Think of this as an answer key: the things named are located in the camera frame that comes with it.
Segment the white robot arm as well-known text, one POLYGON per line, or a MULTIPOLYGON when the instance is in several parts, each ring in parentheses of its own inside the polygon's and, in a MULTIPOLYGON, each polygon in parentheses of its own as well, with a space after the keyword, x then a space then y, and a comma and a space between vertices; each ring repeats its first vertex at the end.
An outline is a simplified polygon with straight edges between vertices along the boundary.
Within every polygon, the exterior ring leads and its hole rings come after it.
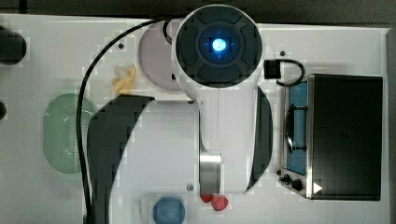
POLYGON ((263 62, 240 9, 186 16, 171 42, 177 92, 120 95, 90 121, 90 224, 187 224, 196 206, 248 191, 272 154, 263 62))

